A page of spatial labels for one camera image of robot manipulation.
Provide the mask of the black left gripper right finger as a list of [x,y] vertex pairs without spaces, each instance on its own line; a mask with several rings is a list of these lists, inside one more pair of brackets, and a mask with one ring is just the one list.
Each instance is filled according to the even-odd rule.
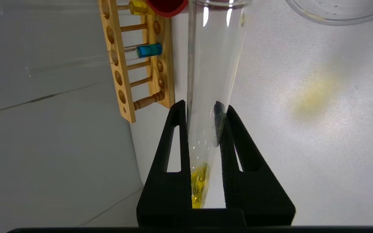
[[296,207],[232,106],[219,142],[226,208],[242,210],[249,227],[290,226]]

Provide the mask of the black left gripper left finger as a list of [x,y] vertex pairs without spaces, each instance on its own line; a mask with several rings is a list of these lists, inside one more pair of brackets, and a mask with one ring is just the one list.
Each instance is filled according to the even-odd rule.
[[[179,127],[179,172],[167,172],[174,130]],[[147,181],[137,205],[140,227],[215,227],[214,212],[192,208],[185,101],[167,116]]]

